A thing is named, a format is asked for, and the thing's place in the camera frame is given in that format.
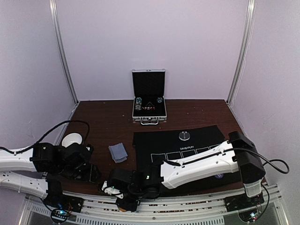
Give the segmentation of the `purple small blind button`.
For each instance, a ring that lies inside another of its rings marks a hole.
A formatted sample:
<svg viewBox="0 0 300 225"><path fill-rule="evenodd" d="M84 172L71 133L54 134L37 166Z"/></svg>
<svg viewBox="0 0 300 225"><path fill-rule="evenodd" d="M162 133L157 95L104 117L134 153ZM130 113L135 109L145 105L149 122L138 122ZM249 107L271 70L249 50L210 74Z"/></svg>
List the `purple small blind button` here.
<svg viewBox="0 0 300 225"><path fill-rule="evenodd" d="M222 179L222 178L224 177L224 174L223 174L223 173L221 173L221 174L216 174L215 177L216 177L217 179Z"/></svg>

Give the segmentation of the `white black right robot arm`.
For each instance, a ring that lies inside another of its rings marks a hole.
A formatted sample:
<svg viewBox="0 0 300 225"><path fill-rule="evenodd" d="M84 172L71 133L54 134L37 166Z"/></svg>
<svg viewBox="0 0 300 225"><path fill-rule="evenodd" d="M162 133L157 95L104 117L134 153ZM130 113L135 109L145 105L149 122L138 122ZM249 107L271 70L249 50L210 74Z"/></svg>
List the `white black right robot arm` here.
<svg viewBox="0 0 300 225"><path fill-rule="evenodd" d="M118 208L134 212L142 199L157 199L164 188L171 190L217 174L239 172L245 189L240 203L250 207L262 196L266 164L280 173L289 173L288 164L281 162L286 166L285 171L274 164L274 159L268 160L259 154L251 140L234 131L228 141L210 150L181 159L165 159L151 164L143 172L115 168L102 191L117 198Z"/></svg>

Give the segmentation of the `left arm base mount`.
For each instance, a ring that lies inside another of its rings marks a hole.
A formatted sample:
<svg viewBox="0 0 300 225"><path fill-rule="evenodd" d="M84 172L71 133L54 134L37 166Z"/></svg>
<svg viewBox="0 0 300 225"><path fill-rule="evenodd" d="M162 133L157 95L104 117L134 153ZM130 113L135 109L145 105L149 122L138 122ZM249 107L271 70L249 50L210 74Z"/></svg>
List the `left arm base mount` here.
<svg viewBox="0 0 300 225"><path fill-rule="evenodd" d="M83 198L70 195L48 195L40 200L50 211L50 219L56 224L66 222L72 212L80 213L84 203Z"/></svg>

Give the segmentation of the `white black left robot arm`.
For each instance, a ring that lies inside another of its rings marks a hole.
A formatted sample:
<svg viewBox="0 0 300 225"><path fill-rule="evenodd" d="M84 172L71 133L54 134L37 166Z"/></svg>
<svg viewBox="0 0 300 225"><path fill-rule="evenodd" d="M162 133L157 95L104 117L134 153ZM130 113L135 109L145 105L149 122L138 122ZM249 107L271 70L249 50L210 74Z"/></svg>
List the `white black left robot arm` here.
<svg viewBox="0 0 300 225"><path fill-rule="evenodd" d="M39 197L47 206L80 211L82 198L63 194L61 183L34 179L19 171L47 173L69 180L95 183L101 178L98 167L90 162L94 148L78 133L65 136L60 145L43 142L16 150L0 149L0 184L3 187Z"/></svg>

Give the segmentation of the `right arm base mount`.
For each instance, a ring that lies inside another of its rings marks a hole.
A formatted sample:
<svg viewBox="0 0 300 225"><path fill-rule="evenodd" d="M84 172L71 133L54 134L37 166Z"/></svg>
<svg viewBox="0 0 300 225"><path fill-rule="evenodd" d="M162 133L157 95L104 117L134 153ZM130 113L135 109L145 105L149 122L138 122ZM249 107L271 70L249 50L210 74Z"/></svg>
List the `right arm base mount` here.
<svg viewBox="0 0 300 225"><path fill-rule="evenodd" d="M248 197L246 194L226 197L224 199L227 212L237 211L239 219L246 223L254 223L263 212L263 194Z"/></svg>

